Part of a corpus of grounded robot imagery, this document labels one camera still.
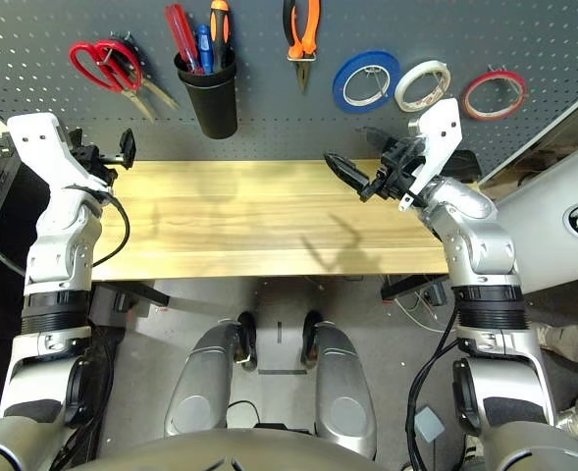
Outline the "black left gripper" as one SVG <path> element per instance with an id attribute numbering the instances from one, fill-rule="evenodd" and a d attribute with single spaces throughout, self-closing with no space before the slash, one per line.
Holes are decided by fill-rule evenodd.
<path id="1" fill-rule="evenodd" d="M 136 144 L 132 129 L 126 129 L 120 138 L 119 146 L 121 153 L 102 154 L 94 145 L 82 144 L 82 129 L 75 129 L 68 134 L 71 154 L 79 164 L 92 176 L 105 183 L 113 183 L 118 177 L 118 172 L 112 165 L 122 165 L 126 170 L 133 165 Z"/>

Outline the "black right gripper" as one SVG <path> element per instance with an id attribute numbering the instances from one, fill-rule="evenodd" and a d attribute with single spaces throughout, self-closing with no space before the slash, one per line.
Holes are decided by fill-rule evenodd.
<path id="1" fill-rule="evenodd" d="M 325 153 L 326 164 L 342 182 L 356 191 L 363 202 L 374 195 L 401 200 L 415 180 L 412 172 L 421 164 L 424 140 L 416 137 L 397 140 L 374 127 L 363 127 L 361 137 L 373 152 L 382 153 L 381 167 L 374 180 L 370 182 L 352 161 L 337 153 Z"/>

